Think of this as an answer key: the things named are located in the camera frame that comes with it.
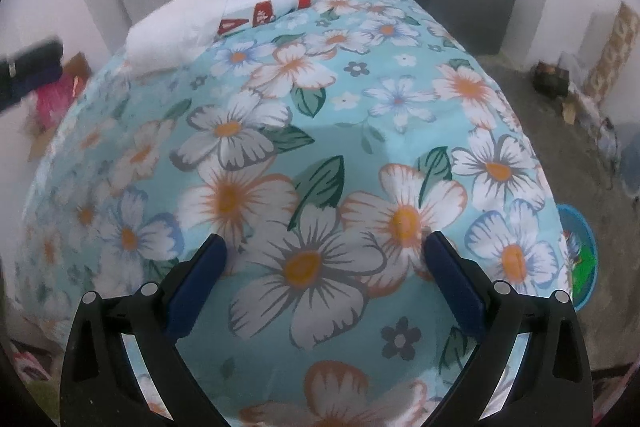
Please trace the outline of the pink plastic bag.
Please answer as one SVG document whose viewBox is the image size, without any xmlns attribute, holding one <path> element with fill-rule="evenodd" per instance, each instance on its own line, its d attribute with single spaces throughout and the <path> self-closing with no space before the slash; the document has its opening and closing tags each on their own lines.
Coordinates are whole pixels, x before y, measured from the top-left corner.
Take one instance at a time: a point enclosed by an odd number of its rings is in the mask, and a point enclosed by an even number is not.
<svg viewBox="0 0 640 427">
<path fill-rule="evenodd" d="M 85 88 L 79 76 L 63 74 L 59 80 L 36 90 L 36 118 L 43 130 L 58 127 L 73 101 Z"/>
</svg>

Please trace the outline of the white bottle red cap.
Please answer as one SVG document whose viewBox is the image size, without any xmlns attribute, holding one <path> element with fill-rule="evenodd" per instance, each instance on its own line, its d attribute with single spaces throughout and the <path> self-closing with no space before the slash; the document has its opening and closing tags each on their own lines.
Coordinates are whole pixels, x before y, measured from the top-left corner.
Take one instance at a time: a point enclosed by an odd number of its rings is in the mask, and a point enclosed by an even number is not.
<svg viewBox="0 0 640 427">
<path fill-rule="evenodd" d="M 225 37 L 248 28 L 270 24 L 279 17 L 310 6 L 311 0 L 227 0 L 218 35 Z"/>
</svg>

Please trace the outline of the dark grey cabinet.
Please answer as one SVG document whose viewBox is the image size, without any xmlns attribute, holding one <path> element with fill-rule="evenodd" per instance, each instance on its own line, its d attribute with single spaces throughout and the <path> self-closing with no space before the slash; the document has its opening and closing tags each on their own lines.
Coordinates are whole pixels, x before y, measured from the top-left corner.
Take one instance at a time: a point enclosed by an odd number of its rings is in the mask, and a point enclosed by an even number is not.
<svg viewBox="0 0 640 427">
<path fill-rule="evenodd" d="M 497 55 L 515 0 L 414 0 L 474 55 Z"/>
</svg>

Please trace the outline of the white cloth rag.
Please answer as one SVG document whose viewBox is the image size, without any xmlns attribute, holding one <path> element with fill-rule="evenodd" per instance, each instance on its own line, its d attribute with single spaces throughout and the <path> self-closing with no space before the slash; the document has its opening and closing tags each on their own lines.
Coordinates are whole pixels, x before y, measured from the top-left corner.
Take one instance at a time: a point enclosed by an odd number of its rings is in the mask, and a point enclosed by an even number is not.
<svg viewBox="0 0 640 427">
<path fill-rule="evenodd" d="M 125 58 L 138 77 L 190 64 L 215 40 L 228 0 L 171 0 L 131 26 Z"/>
</svg>

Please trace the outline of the blue plastic trash basket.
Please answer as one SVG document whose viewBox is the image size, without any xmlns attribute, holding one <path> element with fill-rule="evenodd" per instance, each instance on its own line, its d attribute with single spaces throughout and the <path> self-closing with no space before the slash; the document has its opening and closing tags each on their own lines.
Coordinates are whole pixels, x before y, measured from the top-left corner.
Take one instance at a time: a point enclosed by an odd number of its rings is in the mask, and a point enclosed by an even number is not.
<svg viewBox="0 0 640 427">
<path fill-rule="evenodd" d="M 588 221 L 575 207 L 558 204 L 558 213 L 570 259 L 574 308 L 580 311 L 596 288 L 599 269 L 596 236 Z"/>
</svg>

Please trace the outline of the floral blue tablecloth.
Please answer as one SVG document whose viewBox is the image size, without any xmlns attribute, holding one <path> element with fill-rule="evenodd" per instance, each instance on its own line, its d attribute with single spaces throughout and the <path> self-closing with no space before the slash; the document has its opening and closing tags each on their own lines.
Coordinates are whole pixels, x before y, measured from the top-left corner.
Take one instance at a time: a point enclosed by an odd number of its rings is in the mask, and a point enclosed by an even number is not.
<svg viewBox="0 0 640 427">
<path fill-rule="evenodd" d="M 498 83 L 413 0 L 312 0 L 138 78 L 94 75 L 43 159 L 16 262 L 64 345 L 207 236 L 229 261 L 178 343 L 238 426 L 417 426 L 474 343 L 421 255 L 439 231 L 521 294 L 572 287 L 544 170 Z"/>
</svg>

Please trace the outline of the dark brown pot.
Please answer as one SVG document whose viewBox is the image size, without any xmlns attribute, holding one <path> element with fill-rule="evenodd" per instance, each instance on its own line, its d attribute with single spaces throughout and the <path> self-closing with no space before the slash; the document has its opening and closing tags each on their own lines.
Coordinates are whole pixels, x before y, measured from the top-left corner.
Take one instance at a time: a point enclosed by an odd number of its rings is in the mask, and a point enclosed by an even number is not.
<svg viewBox="0 0 640 427">
<path fill-rule="evenodd" d="M 550 100 L 566 98 L 570 87 L 570 73 L 559 66 L 539 62 L 534 68 L 532 83 L 538 93 Z"/>
</svg>

